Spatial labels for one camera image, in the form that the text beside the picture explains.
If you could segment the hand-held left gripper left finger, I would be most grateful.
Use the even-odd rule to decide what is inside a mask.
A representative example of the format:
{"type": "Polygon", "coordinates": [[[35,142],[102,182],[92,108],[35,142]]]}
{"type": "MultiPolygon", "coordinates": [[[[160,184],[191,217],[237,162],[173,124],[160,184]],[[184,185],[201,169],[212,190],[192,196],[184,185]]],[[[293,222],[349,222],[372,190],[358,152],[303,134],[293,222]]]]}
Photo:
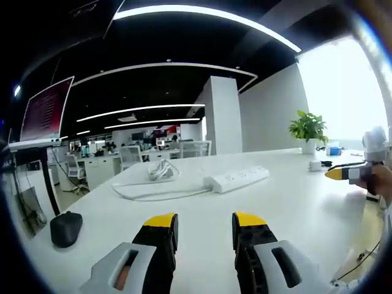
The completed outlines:
{"type": "Polygon", "coordinates": [[[170,293],[176,269],[178,215],[148,219],[131,243],[121,243],[91,268],[79,293],[170,293]]]}

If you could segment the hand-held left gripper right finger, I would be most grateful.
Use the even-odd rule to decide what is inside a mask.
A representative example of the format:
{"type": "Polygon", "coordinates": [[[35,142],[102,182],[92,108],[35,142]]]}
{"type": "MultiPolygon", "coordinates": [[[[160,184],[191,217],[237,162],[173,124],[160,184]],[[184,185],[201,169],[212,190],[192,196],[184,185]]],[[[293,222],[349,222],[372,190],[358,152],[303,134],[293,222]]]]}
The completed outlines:
{"type": "Polygon", "coordinates": [[[253,214],[232,214],[235,269],[241,293],[329,293],[333,286],[287,240],[278,240],[266,221],[253,214]]]}

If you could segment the person's right hand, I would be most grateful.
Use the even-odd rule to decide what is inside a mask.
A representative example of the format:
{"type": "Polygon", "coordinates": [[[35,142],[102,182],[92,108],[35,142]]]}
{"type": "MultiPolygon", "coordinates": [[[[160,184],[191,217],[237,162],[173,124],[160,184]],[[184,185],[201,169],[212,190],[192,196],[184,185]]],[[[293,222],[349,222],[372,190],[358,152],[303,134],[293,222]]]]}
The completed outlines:
{"type": "Polygon", "coordinates": [[[372,166],[367,180],[367,191],[372,195],[380,195],[386,206],[391,205],[391,169],[384,165],[372,166]]]}

